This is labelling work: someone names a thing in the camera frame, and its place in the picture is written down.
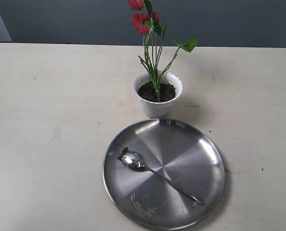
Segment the stainless steel spork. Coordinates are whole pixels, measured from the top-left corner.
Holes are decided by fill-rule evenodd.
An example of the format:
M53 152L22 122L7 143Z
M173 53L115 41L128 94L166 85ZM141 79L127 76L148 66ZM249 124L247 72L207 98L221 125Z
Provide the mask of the stainless steel spork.
M171 185L174 189L178 190L179 192L183 193L184 195L188 196L192 200L196 201L200 205L204 205L205 201L203 199L200 199L198 197L195 197L194 195L188 193L184 189L182 189L180 186L175 184L173 181L170 179L160 175L157 173L155 170L151 169L145 162L144 157L135 151L129 150L128 147L125 147L122 149L121 154L118 156L118 160L121 161L124 165L127 167L134 169L135 171L150 171L157 176L161 177L164 181L166 181L169 185Z

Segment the round stainless steel plate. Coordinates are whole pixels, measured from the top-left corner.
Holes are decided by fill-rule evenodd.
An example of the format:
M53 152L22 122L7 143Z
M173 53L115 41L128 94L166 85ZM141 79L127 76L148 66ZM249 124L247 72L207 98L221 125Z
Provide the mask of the round stainless steel plate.
M124 165L118 156L125 147L205 204L150 171ZM111 141L103 181L111 201L126 217L148 229L172 231L199 223L213 212L223 196L225 169L220 152L198 129L174 119L147 119L126 127Z

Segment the artificial red flower plant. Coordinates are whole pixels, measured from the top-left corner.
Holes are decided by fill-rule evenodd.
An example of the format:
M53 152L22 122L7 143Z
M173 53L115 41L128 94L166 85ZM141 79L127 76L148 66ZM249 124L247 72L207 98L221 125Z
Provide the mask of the artificial red flower plant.
M150 76L157 93L160 91L162 76L169 70L176 59L179 50L191 53L198 45L198 39L191 37L185 42L173 40L177 45L172 60L164 70L159 70L158 65L164 48L166 30L169 25L162 25L159 14L153 11L152 3L149 0L129 0L130 9L136 14L131 17L132 26L143 36L143 57L139 56L141 64Z

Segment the dark potting soil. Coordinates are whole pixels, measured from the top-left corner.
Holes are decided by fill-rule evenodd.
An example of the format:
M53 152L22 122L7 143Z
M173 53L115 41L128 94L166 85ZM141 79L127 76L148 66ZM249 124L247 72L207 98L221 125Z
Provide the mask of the dark potting soil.
M152 81L150 81L139 88L138 94L147 101L162 103L174 99L176 90L174 86L169 83L160 83L160 91L157 93Z

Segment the white scalloped plastic pot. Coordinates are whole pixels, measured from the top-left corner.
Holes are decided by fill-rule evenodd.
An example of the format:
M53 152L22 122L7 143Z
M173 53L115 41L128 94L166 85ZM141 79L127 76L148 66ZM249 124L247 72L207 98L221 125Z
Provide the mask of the white scalloped plastic pot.
M175 97L169 101L157 103L157 102L148 101L142 98L138 94L139 88L150 81L151 80L150 80L150 76L148 73L144 73L143 75L138 76L137 78L135 78L133 85L132 85L133 92L138 97L138 102L139 102L139 105L142 111L148 117L150 118L164 117L170 113L176 100L181 96L182 90L183 90L182 82L174 74L170 72L166 72L162 76L160 83L173 85L175 89Z

